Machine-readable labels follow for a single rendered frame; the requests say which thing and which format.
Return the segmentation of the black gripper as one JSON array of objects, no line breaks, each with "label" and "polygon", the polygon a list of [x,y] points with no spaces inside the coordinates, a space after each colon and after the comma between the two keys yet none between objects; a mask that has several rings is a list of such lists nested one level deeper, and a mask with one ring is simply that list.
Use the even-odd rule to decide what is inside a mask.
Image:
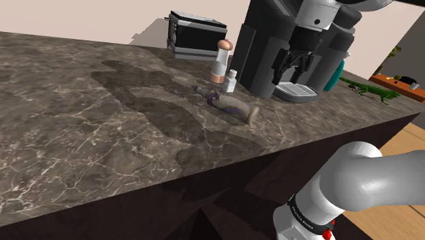
[{"label": "black gripper", "polygon": [[304,27],[295,27],[292,36],[289,40],[289,50],[281,48],[278,52],[273,64],[272,69],[273,79],[272,83],[278,85],[280,83],[283,73],[288,69],[292,62],[292,55],[301,55],[299,57],[295,72],[292,75],[291,82],[297,83],[301,75],[308,71],[315,55],[313,52],[321,37],[321,31],[307,29]]}]

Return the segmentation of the dark grey coffee machine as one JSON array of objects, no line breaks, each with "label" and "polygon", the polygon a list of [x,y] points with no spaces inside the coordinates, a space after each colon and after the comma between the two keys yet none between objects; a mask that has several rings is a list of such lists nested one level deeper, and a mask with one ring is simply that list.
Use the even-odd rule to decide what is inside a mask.
[{"label": "dark grey coffee machine", "polygon": [[[347,56],[361,17],[346,0],[250,0],[230,67],[238,72],[238,82],[257,98],[276,95],[287,102],[314,102]],[[309,70],[292,83],[298,59],[306,53],[292,55],[280,83],[274,85],[272,64],[281,48],[289,50],[297,26],[321,31],[319,44],[311,52],[315,57]]]}]

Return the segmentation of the teal round object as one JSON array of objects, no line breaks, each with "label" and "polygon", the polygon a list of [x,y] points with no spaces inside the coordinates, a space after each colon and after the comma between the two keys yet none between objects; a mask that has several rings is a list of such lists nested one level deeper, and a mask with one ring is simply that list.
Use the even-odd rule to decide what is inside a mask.
[{"label": "teal round object", "polygon": [[333,88],[333,86],[335,86],[335,84],[338,82],[339,78],[341,77],[344,65],[345,65],[345,61],[342,60],[339,66],[336,68],[333,75],[331,76],[330,80],[327,82],[323,91],[330,91]]}]

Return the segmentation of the small white shaker bottle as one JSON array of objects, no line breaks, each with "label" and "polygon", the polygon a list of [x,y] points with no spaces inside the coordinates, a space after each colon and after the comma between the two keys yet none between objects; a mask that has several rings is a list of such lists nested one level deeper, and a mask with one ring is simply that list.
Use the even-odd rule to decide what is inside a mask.
[{"label": "small white shaker bottle", "polygon": [[229,71],[228,75],[225,77],[225,80],[223,81],[223,85],[222,85],[223,92],[232,93],[234,91],[234,88],[237,83],[236,75],[237,75],[236,70]]}]

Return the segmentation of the patterned beige purple vase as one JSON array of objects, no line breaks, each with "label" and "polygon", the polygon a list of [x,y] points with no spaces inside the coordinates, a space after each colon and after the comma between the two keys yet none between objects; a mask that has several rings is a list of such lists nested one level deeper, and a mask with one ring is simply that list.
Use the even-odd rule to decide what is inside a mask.
[{"label": "patterned beige purple vase", "polygon": [[255,121],[259,108],[237,97],[207,87],[193,86],[193,90],[206,99],[207,103],[240,121],[251,124]]}]

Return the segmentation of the white and pink pepper mill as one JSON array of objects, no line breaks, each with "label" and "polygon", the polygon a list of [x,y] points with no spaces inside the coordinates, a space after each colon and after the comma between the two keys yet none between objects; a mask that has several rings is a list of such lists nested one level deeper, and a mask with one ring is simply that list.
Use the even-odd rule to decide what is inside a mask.
[{"label": "white and pink pepper mill", "polygon": [[230,51],[233,49],[233,44],[228,40],[219,40],[217,43],[218,54],[210,72],[209,81],[221,84],[224,81],[227,69],[227,61]]}]

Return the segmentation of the green lizard toy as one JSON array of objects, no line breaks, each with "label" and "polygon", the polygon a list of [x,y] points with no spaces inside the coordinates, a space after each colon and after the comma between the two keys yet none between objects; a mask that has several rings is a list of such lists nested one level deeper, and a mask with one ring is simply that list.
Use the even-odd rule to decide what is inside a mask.
[{"label": "green lizard toy", "polygon": [[390,90],[385,90],[385,89],[382,89],[382,88],[379,88],[379,87],[374,87],[374,86],[371,86],[371,85],[361,84],[361,83],[354,82],[352,80],[348,80],[348,79],[342,78],[342,77],[340,77],[339,80],[341,80],[345,83],[348,83],[349,86],[359,88],[358,93],[361,96],[363,96],[364,93],[372,93],[372,94],[378,95],[383,104],[387,104],[385,102],[386,100],[392,100],[394,98],[400,97],[400,94],[397,93],[396,91],[390,91]]}]

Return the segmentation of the black and silver toaster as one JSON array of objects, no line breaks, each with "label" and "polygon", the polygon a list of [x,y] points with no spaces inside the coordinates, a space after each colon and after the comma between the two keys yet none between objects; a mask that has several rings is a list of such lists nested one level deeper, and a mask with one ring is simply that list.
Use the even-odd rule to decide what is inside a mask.
[{"label": "black and silver toaster", "polygon": [[214,61],[219,40],[224,40],[227,25],[211,18],[171,11],[168,17],[167,48],[176,59]]}]

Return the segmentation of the orange shelf with plant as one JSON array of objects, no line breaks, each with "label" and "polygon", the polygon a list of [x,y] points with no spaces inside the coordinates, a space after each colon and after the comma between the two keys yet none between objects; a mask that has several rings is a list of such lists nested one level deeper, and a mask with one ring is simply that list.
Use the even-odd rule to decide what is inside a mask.
[{"label": "orange shelf with plant", "polygon": [[416,100],[422,104],[425,104],[425,90],[420,88],[420,84],[416,80],[407,77],[396,75],[394,77],[386,76],[381,73],[384,64],[388,59],[395,56],[396,52],[400,52],[401,47],[395,46],[388,56],[384,59],[381,65],[375,70],[374,74],[369,78],[373,83],[381,85],[387,89],[393,90],[401,95]]}]

